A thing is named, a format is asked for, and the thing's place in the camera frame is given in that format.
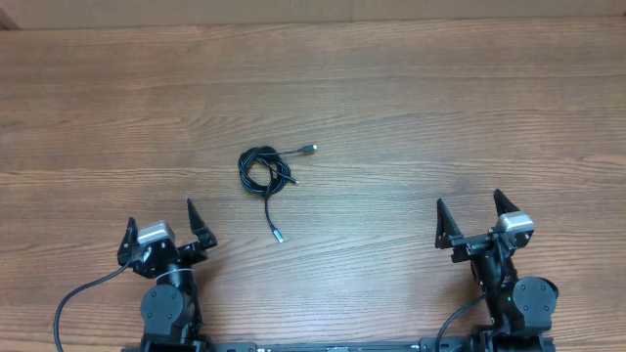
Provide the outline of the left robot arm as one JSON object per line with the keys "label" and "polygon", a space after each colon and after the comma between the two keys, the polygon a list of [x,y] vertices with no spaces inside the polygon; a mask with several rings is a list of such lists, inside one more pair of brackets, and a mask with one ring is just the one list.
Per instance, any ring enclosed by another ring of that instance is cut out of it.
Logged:
{"label": "left robot arm", "polygon": [[204,326],[199,287],[193,266],[208,259],[217,246],[216,237],[201,219],[190,198],[186,199],[194,242],[178,246],[167,222],[160,220],[140,229],[130,218],[117,252],[118,264],[153,280],[143,296],[140,312],[144,331],[141,351],[190,351],[210,349]]}

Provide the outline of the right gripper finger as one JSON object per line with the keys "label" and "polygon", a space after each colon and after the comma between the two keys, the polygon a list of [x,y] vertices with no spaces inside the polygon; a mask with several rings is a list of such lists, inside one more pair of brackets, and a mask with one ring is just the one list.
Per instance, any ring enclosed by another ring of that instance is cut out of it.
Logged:
{"label": "right gripper finger", "polygon": [[436,248],[450,248],[459,241],[463,234],[454,221],[445,201],[440,198],[436,203],[437,226],[435,234]]}
{"label": "right gripper finger", "polygon": [[499,216],[506,214],[506,213],[519,211],[519,208],[516,205],[514,205],[500,189],[496,189],[494,191],[493,199],[495,202],[497,214]]}

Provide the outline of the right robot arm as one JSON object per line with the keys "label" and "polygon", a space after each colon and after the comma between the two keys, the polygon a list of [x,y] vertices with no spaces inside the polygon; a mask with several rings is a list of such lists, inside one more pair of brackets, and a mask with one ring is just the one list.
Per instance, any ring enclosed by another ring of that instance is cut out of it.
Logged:
{"label": "right robot arm", "polygon": [[[528,245],[534,222],[497,189],[493,199],[496,224],[482,235],[465,236],[449,208],[440,198],[436,203],[435,246],[452,249],[454,263],[468,261],[481,294],[459,308],[442,325],[433,341],[435,351],[554,351],[554,341],[544,336],[552,328],[559,289],[544,278],[517,274],[515,252]],[[469,336],[446,338],[449,326],[468,310],[485,302],[488,325],[474,326]]]}

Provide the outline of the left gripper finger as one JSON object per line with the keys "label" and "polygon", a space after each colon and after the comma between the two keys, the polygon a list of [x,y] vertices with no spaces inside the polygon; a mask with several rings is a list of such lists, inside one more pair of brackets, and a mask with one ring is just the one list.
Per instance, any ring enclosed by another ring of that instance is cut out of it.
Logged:
{"label": "left gripper finger", "polygon": [[134,217],[128,219],[126,231],[119,247],[120,254],[132,253],[137,243],[138,228]]}
{"label": "left gripper finger", "polygon": [[198,238],[202,248],[217,246],[217,239],[201,219],[195,205],[190,198],[186,198],[191,232]]}

